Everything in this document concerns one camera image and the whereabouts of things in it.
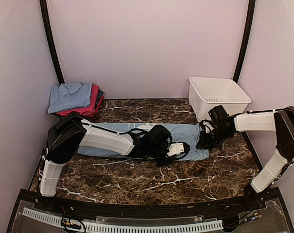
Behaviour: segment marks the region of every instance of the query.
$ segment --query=white plastic bin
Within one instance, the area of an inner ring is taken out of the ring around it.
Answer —
[[[251,99],[231,79],[190,77],[189,103],[198,121],[210,120],[208,112],[222,105],[229,115],[244,112]]]

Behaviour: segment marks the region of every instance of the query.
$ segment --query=red cloth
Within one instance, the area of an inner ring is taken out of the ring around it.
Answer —
[[[89,106],[82,107],[82,108],[73,108],[73,109],[69,109],[69,110],[64,110],[64,111],[58,112],[56,114],[61,115],[61,116],[67,116],[71,112],[78,112],[82,116],[93,117],[97,113],[98,108],[99,108],[99,106],[100,106],[100,104],[101,104],[101,102],[102,102],[102,100],[104,98],[102,96],[101,100],[99,101],[98,106],[95,109],[98,90],[99,90],[99,87],[97,85],[93,84],[92,85],[92,91],[91,91],[90,105]]]

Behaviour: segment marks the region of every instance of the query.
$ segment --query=marble table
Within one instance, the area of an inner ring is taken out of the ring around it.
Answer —
[[[97,123],[197,124],[188,100],[105,100]],[[131,159],[104,159],[75,154],[57,186],[57,196],[110,204],[159,205],[221,200],[243,194],[259,170],[238,133],[222,151],[212,149],[202,161],[178,161],[156,167]],[[38,171],[31,184],[36,191]]]

